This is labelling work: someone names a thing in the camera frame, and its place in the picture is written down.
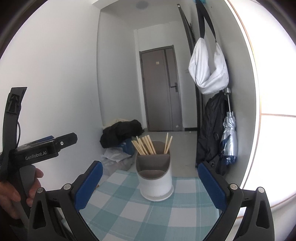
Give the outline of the person's left hand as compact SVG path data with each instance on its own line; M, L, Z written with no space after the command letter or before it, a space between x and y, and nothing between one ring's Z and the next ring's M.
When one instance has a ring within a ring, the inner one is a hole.
M42 178L43 176L44 173L40 169L36 168L34 183L29 190L29 197L26 200L29 207L33 204L37 189L41 187L39 178ZM13 201L20 202L20 200L21 196L13 185L9 182L1 182L1 207L13 219L20 219L20 213L13 205Z

